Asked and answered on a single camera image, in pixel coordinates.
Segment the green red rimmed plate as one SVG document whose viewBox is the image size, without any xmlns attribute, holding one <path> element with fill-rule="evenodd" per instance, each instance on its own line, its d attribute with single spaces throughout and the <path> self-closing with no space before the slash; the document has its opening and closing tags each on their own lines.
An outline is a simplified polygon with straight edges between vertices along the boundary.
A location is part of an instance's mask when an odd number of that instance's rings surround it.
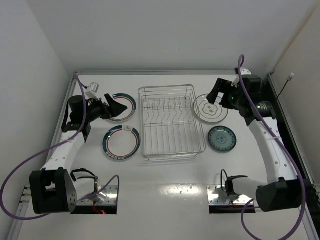
<svg viewBox="0 0 320 240">
<path fill-rule="evenodd" d="M 122 105 L 125 105 L 127 107 L 127 109 L 123 113 L 121 113 L 119 116 L 108 119 L 109 122 L 123 123 L 133 117 L 133 115 L 135 114 L 135 112 L 137 110 L 137 103 L 131 95 L 126 94 L 126 93 L 116 93 L 116 94 L 112 95 L 112 98 L 116 102 L 118 102 Z"/>
<path fill-rule="evenodd" d="M 102 149 L 106 156 L 122 162 L 132 158 L 141 145 L 140 134 L 132 126 L 117 125 L 111 128 L 102 140 Z"/>
</svg>

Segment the white plate grey pattern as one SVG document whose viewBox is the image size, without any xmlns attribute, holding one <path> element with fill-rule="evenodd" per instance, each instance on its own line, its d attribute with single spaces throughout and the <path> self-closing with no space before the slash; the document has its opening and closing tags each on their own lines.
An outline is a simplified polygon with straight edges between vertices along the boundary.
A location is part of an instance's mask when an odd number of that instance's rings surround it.
<svg viewBox="0 0 320 240">
<path fill-rule="evenodd" d="M 229 113 L 227 108 L 220 105 L 222 98 L 218 96 L 214 104 L 209 103 L 207 95 L 198 96 L 193 102 L 193 111 L 195 115 L 207 124 L 216 124 L 222 122 Z"/>
</svg>

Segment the green red rimmed plate front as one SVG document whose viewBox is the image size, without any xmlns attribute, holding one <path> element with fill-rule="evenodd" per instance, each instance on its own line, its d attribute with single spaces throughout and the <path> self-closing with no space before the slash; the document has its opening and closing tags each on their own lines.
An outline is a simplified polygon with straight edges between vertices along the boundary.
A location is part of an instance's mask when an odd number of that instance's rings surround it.
<svg viewBox="0 0 320 240">
<path fill-rule="evenodd" d="M 141 145 L 140 134 L 132 126 L 117 125 L 111 128 L 102 140 L 102 149 L 106 156 L 122 162 L 132 158 Z"/>
</svg>

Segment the blue patterned small plate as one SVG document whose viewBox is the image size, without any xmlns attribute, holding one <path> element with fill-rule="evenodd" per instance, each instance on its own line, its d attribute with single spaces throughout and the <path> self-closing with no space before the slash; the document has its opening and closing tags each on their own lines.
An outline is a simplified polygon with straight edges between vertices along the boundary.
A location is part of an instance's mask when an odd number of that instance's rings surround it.
<svg viewBox="0 0 320 240">
<path fill-rule="evenodd" d="M 230 152 L 237 145 L 236 134 L 226 126 L 215 126 L 207 135 L 210 146 L 218 152 Z"/>
</svg>

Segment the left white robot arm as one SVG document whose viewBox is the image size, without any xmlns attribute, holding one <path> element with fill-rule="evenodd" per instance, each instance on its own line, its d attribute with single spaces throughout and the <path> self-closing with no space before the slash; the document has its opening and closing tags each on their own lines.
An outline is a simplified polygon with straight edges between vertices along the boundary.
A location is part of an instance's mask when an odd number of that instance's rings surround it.
<svg viewBox="0 0 320 240">
<path fill-rule="evenodd" d="M 127 106 L 105 94 L 101 99 L 85 99 L 82 95 L 68 99 L 62 124 L 60 143 L 50 160 L 29 177 L 33 210 L 36 214 L 72 213 L 77 202 L 97 195 L 98 177 L 94 174 L 76 178 L 71 170 L 81 147 L 97 119 L 108 120 L 121 115 Z"/>
</svg>

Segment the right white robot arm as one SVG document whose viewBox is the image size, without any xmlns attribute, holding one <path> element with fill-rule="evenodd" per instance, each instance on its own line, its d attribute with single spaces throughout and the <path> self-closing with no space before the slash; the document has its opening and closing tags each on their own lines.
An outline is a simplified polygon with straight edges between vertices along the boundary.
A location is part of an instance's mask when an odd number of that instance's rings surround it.
<svg viewBox="0 0 320 240">
<path fill-rule="evenodd" d="M 267 173 L 266 183 L 245 175 L 227 177 L 226 194 L 246 195 L 256 200 L 263 212 L 299 208 L 306 200 L 304 181 L 277 133 L 276 112 L 263 94 L 262 79 L 252 74 L 242 75 L 233 82 L 218 78 L 207 95 L 208 102 L 214 103 L 219 94 L 223 95 L 219 103 L 223 108 L 237 110 L 244 118 Z"/>
</svg>

